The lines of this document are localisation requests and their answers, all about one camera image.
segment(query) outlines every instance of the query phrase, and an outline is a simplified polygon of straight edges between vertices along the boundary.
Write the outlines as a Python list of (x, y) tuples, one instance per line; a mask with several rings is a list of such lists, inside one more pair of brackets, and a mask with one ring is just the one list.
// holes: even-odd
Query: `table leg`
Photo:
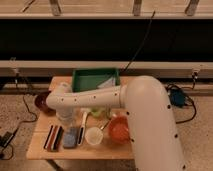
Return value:
[(47, 163), (49, 163), (56, 171), (62, 171), (63, 169), (57, 165), (57, 163), (54, 160), (46, 159)]

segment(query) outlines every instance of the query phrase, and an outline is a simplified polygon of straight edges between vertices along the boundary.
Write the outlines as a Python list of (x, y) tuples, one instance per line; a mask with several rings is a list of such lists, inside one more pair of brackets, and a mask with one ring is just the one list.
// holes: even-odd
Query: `white cup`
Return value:
[(99, 145), (103, 140), (103, 132), (98, 127), (91, 127), (86, 130), (85, 139), (88, 144), (90, 145)]

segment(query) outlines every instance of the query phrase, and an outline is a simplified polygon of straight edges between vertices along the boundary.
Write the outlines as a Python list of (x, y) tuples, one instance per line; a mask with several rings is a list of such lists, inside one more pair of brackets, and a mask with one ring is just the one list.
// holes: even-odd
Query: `black wall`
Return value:
[[(130, 60), (149, 20), (0, 20), (0, 59)], [(137, 61), (213, 61), (213, 20), (153, 20)]]

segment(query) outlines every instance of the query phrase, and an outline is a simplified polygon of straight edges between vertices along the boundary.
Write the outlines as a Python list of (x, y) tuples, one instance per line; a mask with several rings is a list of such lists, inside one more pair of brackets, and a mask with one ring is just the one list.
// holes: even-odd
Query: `orange bowl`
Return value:
[(109, 137), (112, 141), (124, 144), (129, 142), (129, 128), (127, 118), (125, 116), (117, 116), (113, 118), (108, 127)]

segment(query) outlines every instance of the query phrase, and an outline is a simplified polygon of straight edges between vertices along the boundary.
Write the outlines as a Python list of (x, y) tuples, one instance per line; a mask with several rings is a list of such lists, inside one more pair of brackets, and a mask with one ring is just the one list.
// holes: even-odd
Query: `tiled floor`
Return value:
[[(193, 97), (198, 115), (190, 123), (178, 125), (186, 166), (188, 171), (213, 170), (213, 97)], [(33, 105), (34, 97), (26, 96), (32, 111), (39, 111)], [(176, 119), (187, 117), (192, 110), (174, 109)], [(0, 95), (0, 135), (5, 131), (13, 131), (22, 119), (31, 116), (22, 102), (20, 95)], [(0, 171), (52, 171), (45, 161), (26, 159), (26, 151), (30, 143), (35, 123), (23, 124), (17, 136), (12, 141), (14, 157), (10, 161), (0, 161)], [(72, 171), (129, 171), (133, 170), (132, 160), (72, 160), (56, 161), (64, 170)]]

